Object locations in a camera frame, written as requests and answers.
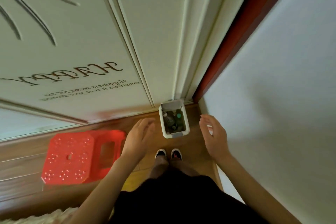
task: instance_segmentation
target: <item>white wall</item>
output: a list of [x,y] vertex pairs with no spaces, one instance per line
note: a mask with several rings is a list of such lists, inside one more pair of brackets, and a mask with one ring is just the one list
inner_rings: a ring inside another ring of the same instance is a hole
[[279,0],[203,99],[233,155],[303,223],[336,220],[335,52],[336,0]]
[[0,140],[32,133],[48,132],[57,128],[77,126],[70,122],[53,120],[0,108]]

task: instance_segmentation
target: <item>leg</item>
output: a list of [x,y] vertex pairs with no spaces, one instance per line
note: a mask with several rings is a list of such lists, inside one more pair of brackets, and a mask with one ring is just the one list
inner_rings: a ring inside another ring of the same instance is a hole
[[169,162],[165,154],[166,151],[163,152],[164,154],[160,154],[162,152],[163,152],[162,149],[160,149],[156,153],[154,166],[148,178],[158,178],[160,175],[162,175],[167,170],[169,166]]
[[198,176],[200,175],[195,169],[193,169],[189,164],[182,161],[182,154],[178,149],[173,149],[171,151],[170,166],[177,168],[186,175]]

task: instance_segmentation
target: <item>black sneaker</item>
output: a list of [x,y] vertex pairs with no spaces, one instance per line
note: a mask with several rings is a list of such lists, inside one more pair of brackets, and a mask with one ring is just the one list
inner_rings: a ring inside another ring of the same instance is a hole
[[158,150],[155,154],[155,158],[160,155],[165,155],[167,157],[166,151],[164,149]]
[[182,154],[179,149],[173,149],[170,153],[170,158],[179,158],[182,160]]

